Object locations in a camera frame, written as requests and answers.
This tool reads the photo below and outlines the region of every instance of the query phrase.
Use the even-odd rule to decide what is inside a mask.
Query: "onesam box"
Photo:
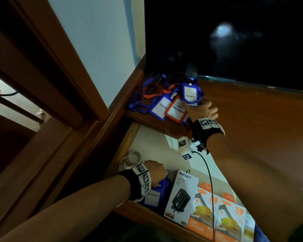
[[[245,228],[246,209],[226,199],[221,199],[218,209],[215,241],[241,241]]]
[[[214,223],[218,215],[218,204],[221,198],[213,195],[214,212],[212,211],[211,191],[198,188],[194,196],[194,212],[190,215],[187,228],[209,240],[213,240],[213,216]]]
[[[246,218],[245,218],[245,231],[244,236],[242,238],[242,242],[253,242],[255,235],[255,220],[246,211]]]
[[[186,227],[193,213],[194,196],[199,179],[178,170],[164,216]]]

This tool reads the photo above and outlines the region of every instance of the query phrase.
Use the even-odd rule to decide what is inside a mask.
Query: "black tv screen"
[[[158,73],[303,90],[303,0],[145,0]]]

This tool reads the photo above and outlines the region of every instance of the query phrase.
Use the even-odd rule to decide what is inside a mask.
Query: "wristband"
[[[143,163],[126,167],[119,175],[124,176],[129,181],[129,200],[133,200],[133,202],[141,201],[151,189],[150,173]]]
[[[213,134],[221,133],[225,134],[221,125],[218,124],[214,119],[200,118],[195,121],[192,125],[193,140],[200,141],[202,145],[206,148],[206,141]]]

